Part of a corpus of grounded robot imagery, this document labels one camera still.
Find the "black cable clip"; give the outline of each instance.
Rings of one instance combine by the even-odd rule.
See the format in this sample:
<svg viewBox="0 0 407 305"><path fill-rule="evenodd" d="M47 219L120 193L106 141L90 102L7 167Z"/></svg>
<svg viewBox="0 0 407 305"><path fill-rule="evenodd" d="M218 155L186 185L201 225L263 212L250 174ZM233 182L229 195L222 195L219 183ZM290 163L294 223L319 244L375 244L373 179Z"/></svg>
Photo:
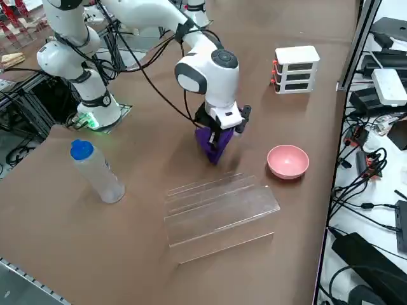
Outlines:
<svg viewBox="0 0 407 305"><path fill-rule="evenodd" d="M183 43L184 40L184 36L190 31L190 29L192 29L195 26L195 22L192 21L191 18L188 18L184 24L178 24L177 26L177 30L176 30L176 34L174 36L174 39L178 42L178 43Z"/></svg>
<svg viewBox="0 0 407 305"><path fill-rule="evenodd" d="M206 12L206 7L205 7L205 3L202 4L198 4L198 5L190 5L188 4L186 6L186 10L187 11L202 11L202 12Z"/></svg>

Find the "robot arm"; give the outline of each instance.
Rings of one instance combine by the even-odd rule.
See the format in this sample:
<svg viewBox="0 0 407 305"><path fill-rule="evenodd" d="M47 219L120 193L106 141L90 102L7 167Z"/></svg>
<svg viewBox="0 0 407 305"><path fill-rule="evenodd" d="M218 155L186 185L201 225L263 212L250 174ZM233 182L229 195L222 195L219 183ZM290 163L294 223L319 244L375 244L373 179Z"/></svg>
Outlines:
<svg viewBox="0 0 407 305"><path fill-rule="evenodd" d="M83 2L86 1L43 1L50 26L56 32L56 37L63 39L46 44L38 52L37 58L44 71L66 78L75 86L82 98L78 112L90 115L97 122L94 128L97 129L119 120L120 108L99 74L91 69L83 69L81 64L85 59L64 43L64 39L69 40L89 57L99 49L98 35L83 21ZM185 90L205 95L205 102L201 106L204 112L200 112L198 122L208 122L208 118L199 121L200 117L207 115L211 129L217 125L219 130L236 126L242 130L245 120L235 101L239 65L232 52L212 42L168 0L102 0L102 3L127 27L141 29L162 26L174 31L178 41L188 43L192 49L176 63L175 74L179 85Z"/></svg>
<svg viewBox="0 0 407 305"><path fill-rule="evenodd" d="M191 51L175 67L179 85L205 95L205 111L220 129L242 123L235 101L239 64L232 52L217 46L219 43L212 42L203 32L186 34L198 28L168 0L102 0L102 3L128 27L162 26L188 43Z"/></svg>

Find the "clear acrylic stand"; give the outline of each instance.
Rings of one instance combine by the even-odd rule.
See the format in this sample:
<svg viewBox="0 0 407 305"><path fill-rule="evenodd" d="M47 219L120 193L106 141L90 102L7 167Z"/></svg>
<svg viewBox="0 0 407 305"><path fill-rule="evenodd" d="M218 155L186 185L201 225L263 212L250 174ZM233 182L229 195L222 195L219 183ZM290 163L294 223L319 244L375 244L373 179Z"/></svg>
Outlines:
<svg viewBox="0 0 407 305"><path fill-rule="evenodd" d="M243 173L173 189L165 208L170 250L179 263L273 234L280 209L268 186Z"/></svg>

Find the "black power adapter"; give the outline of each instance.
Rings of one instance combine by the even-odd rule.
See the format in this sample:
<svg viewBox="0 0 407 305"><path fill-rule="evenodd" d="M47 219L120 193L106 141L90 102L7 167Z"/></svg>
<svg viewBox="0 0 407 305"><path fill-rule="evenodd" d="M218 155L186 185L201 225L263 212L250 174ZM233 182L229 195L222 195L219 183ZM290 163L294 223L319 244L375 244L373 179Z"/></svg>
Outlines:
<svg viewBox="0 0 407 305"><path fill-rule="evenodd" d="M400 252L407 253L407 201L399 200L396 203L396 227L400 232L397 236L397 249Z"/></svg>
<svg viewBox="0 0 407 305"><path fill-rule="evenodd" d="M407 305L407 274L393 264L386 256L368 243L357 233L342 235L335 229L329 229L336 240L332 249L349 265L364 266L354 271L372 288L386 304ZM378 272L381 269L394 276Z"/></svg>

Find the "brown table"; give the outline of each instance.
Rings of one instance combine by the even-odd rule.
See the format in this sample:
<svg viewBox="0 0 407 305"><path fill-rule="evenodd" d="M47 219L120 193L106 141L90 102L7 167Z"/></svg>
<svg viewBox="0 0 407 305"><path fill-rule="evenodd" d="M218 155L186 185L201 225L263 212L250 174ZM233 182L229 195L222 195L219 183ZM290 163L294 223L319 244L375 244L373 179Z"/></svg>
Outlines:
<svg viewBox="0 0 407 305"><path fill-rule="evenodd" d="M239 104L249 125L218 166L195 143L194 127L141 74L109 85L133 104L110 135L53 128L0 184L0 253L74 304L310 304L314 293L344 99L335 92L354 32L355 0L212 0L211 29L240 60ZM274 49L312 44L321 64L310 95L277 95L268 86ZM172 44L147 70L183 106ZM191 108L202 97L188 95ZM72 166L70 142L90 139L127 186L115 205L100 203ZM265 170L278 144L302 147L307 174L282 182ZM227 171L255 175L281 211L263 238L177 266L163 226L163 198L173 187Z"/></svg>

